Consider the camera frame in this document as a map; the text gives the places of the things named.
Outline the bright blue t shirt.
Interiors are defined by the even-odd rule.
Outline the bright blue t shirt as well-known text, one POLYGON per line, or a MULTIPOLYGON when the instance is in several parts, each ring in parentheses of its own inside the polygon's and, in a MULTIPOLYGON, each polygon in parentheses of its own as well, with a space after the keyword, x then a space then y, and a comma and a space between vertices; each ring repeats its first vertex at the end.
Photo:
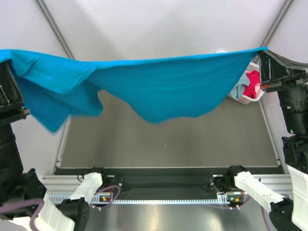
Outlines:
POLYGON ((9 62, 26 107, 47 130, 68 117, 98 116, 98 92, 124 102, 144 120, 160 123, 199 117, 214 110, 236 85, 252 50, 150 60, 85 62, 24 50, 1 50, 9 62))

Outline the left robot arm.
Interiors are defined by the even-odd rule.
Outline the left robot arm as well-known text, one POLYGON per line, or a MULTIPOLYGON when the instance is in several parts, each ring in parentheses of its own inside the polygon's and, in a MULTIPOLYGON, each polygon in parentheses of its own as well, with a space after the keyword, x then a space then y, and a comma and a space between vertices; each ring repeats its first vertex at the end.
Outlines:
POLYGON ((90 171, 76 191, 55 205, 35 169, 24 172, 11 124, 26 119, 29 110, 8 61, 0 64, 0 218, 28 231, 83 231, 90 203, 109 179, 90 171))

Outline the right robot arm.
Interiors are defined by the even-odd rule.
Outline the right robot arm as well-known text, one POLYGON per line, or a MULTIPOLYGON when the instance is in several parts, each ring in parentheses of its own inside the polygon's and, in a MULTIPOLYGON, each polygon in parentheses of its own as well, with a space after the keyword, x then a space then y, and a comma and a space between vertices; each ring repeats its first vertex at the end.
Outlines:
POLYGON ((224 174, 229 190, 243 190, 269 214, 279 231, 308 229, 308 65, 272 51, 259 53, 261 89, 278 94, 290 137, 282 137, 285 164, 293 198, 284 197, 255 179, 243 166, 231 166, 224 174))

